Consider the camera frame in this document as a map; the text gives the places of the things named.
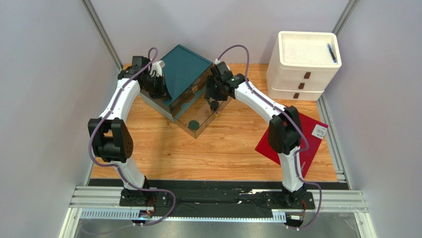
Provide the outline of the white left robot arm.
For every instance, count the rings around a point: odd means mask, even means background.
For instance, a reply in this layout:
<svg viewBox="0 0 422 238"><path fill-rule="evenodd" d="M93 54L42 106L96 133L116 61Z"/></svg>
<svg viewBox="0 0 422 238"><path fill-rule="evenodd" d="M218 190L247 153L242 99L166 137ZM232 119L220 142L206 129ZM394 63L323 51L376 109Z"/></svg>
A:
<svg viewBox="0 0 422 238"><path fill-rule="evenodd" d="M153 190L132 158L134 142L126 126L130 108L142 90L158 98L168 96L165 77L156 70L119 79L106 109L88 122L88 152L95 165L117 171L123 181L123 196L148 200Z"/></svg>

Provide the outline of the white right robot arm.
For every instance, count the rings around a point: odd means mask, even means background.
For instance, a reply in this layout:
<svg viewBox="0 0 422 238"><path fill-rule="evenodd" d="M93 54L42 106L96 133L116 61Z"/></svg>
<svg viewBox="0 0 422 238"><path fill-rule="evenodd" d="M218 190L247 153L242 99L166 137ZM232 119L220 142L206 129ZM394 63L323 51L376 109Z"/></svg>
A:
<svg viewBox="0 0 422 238"><path fill-rule="evenodd" d="M300 171L300 146L303 136L299 112L294 106L285 107L263 95L242 74L233 74L223 61L216 61L207 77L206 99L226 101L228 98L243 102L268 124L267 141L278 154L281 164L284 197L297 202L305 193Z"/></svg>

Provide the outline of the black round jar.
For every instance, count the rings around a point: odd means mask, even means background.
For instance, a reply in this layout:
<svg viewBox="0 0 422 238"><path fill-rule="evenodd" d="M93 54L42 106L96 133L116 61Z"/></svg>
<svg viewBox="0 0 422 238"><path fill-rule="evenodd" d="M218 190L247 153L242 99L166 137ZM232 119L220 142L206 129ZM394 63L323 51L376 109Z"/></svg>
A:
<svg viewBox="0 0 422 238"><path fill-rule="evenodd" d="M218 109L218 107L219 107L219 101L214 100L210 102L210 109L213 112L215 112Z"/></svg>

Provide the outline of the green round compact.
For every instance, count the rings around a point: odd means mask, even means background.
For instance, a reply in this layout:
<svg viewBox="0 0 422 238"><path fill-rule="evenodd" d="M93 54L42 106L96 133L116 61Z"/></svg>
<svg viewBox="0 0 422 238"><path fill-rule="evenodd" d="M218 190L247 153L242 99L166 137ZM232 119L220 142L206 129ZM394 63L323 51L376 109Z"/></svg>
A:
<svg viewBox="0 0 422 238"><path fill-rule="evenodd" d="M198 122L198 121L196 121L196 120L191 120L191 121L189 121L189 123L188 123L188 128L189 128L190 130L197 130L197 129L199 129L199 127L200 127L200 124L199 124L199 122Z"/></svg>

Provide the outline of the clear drawer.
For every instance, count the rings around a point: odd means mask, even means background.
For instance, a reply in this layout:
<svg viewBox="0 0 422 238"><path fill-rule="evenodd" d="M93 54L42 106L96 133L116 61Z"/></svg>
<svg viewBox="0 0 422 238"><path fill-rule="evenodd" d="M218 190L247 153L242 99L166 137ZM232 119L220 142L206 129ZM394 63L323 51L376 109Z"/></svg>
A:
<svg viewBox="0 0 422 238"><path fill-rule="evenodd" d="M169 80L172 101L169 109L173 117L180 118L203 94L212 64L201 67L179 67Z"/></svg>
<svg viewBox="0 0 422 238"><path fill-rule="evenodd" d="M218 109L213 112L210 109L210 102L214 101L213 99L205 99L205 90L203 94L193 103L193 105L181 115L180 118L172 117L175 124L182 128L186 133L188 133L193 138L197 138L208 126L209 124L217 118L217 116L222 112L222 110L228 105L231 101L231 98L228 98L227 101L219 101ZM196 120L199 122L200 127L197 130L190 130L188 128L188 123L191 120Z"/></svg>

